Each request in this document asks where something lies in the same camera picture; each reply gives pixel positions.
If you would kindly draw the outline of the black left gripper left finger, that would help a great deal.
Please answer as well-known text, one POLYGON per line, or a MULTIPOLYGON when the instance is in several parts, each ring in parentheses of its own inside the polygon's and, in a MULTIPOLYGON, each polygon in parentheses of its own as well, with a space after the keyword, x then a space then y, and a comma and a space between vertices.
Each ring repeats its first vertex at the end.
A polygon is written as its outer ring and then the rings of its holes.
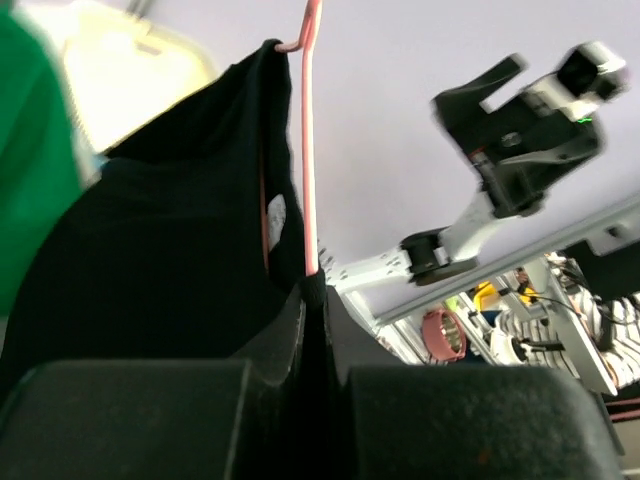
POLYGON ((289 479, 305 305, 223 360, 41 367, 1 416, 5 479, 289 479))

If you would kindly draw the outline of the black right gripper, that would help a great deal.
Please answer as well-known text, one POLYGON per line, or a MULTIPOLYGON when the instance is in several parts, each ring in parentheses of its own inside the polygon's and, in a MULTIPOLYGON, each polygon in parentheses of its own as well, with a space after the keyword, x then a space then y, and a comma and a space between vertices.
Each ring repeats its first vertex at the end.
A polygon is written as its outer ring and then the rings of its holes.
POLYGON ((531 216, 548 190, 598 156, 604 147, 599 119, 570 121, 560 111, 532 106, 524 92, 491 109, 487 99, 513 80, 526 61, 513 53, 478 79, 470 93, 442 92, 434 98, 439 121, 469 155, 479 187, 471 206, 487 218, 531 216))

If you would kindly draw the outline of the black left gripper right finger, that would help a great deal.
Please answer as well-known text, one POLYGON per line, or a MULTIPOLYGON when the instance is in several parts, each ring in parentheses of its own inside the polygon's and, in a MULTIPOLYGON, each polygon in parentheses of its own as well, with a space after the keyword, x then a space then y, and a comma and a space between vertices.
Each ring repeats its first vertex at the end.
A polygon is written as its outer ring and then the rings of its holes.
POLYGON ((336 479, 618 479, 601 413, 569 374, 391 355, 330 292, 336 479))

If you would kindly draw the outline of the black t shirt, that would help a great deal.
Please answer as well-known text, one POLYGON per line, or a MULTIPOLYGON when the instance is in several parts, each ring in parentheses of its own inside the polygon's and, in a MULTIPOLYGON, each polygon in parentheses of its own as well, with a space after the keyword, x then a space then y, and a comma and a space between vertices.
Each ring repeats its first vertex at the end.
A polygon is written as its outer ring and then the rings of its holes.
POLYGON ((21 382, 73 361, 223 360, 298 291, 304 228, 287 141, 285 54, 264 42, 110 150, 32 262, 1 354, 2 413, 21 382))

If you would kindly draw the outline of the pink wire hanger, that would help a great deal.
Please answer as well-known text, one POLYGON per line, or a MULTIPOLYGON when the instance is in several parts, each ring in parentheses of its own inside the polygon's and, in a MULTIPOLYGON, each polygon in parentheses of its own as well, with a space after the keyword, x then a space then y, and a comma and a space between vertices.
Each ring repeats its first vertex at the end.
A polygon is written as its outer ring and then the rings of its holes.
POLYGON ((301 24, 299 37, 292 43, 274 43, 272 47, 281 54, 301 50, 301 155, 303 174, 304 220, 304 277, 311 278, 320 269, 318 259, 318 232, 316 217, 316 183, 313 119, 313 54, 321 23, 323 2, 309 0, 301 24))

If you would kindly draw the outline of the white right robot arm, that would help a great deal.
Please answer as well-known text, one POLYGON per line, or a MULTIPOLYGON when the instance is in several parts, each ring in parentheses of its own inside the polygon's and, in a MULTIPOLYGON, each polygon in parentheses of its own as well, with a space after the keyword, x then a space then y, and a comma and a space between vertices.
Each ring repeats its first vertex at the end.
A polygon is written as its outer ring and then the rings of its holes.
POLYGON ((487 110, 485 99, 523 68, 513 54, 433 100, 440 124, 480 179, 460 217, 342 267, 321 248, 329 285, 342 293, 385 281, 425 286, 468 272, 477 266, 484 244, 508 220, 539 212, 551 186, 602 151, 603 136, 593 114, 625 89, 626 61, 599 42, 581 44, 554 71, 487 110))

